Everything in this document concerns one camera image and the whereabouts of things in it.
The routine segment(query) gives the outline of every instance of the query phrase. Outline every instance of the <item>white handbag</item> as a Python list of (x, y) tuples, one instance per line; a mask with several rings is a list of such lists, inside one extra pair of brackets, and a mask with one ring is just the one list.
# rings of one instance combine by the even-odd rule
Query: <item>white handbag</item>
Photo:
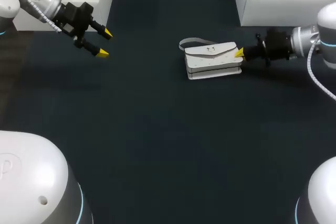
[[(198, 42), (207, 46), (183, 48), (183, 44)], [(185, 64), (190, 80), (206, 79), (242, 72), (243, 58), (236, 58), (238, 48), (236, 43), (217, 44), (200, 38), (183, 39), (179, 48), (185, 53)]]

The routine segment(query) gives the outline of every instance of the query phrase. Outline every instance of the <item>dark table surface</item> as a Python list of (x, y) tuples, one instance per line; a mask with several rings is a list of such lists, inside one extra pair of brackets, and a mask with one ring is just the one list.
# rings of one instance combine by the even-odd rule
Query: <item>dark table surface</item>
[[(189, 81), (178, 42), (253, 45), (234, 0), (113, 0), (111, 53), (35, 33), (2, 129), (44, 136), (72, 166), (95, 223), (284, 223), (313, 171), (336, 156), (336, 104), (305, 60), (255, 61)], [(336, 91), (320, 57), (317, 77)]]

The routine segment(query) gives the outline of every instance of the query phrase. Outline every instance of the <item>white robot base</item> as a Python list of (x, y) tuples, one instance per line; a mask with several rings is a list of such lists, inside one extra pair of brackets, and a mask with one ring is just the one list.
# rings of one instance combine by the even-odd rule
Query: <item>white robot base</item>
[(47, 139), (0, 131), (0, 224), (93, 224), (62, 152)]
[(323, 163), (311, 176), (289, 223), (335, 224), (335, 209), (336, 157)]

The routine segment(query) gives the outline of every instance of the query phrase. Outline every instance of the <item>robotic arm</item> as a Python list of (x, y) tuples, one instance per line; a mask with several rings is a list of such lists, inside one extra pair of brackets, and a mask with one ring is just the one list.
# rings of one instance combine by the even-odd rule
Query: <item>robotic arm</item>
[(41, 22), (48, 23), (56, 32), (63, 32), (74, 38), (74, 45), (84, 47), (95, 57), (107, 58), (109, 54), (103, 49), (91, 44), (85, 38), (89, 25), (105, 39), (112, 35), (103, 25), (93, 20), (93, 7), (83, 3), (76, 7), (72, 3), (62, 4), (62, 0), (0, 0), (0, 34), (11, 25), (13, 19), (22, 8)]
[(325, 64), (336, 69), (336, 3), (319, 12), (317, 25), (296, 27), (291, 35), (271, 28), (265, 39), (257, 34), (257, 46), (242, 48), (237, 57), (244, 57), (246, 61), (261, 57), (265, 59), (267, 67), (274, 60), (306, 58), (319, 36), (315, 52), (323, 51)]

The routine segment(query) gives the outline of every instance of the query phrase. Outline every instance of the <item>handbag strap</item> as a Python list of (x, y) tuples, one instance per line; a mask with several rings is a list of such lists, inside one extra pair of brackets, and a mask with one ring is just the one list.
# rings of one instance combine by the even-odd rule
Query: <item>handbag strap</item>
[(179, 49), (184, 51), (184, 47), (182, 46), (183, 44), (190, 43), (190, 42), (198, 42), (198, 43), (203, 43), (206, 45), (214, 45), (217, 44), (216, 42), (205, 40), (205, 39), (200, 39), (200, 38), (187, 38), (187, 39), (182, 39), (179, 43)]

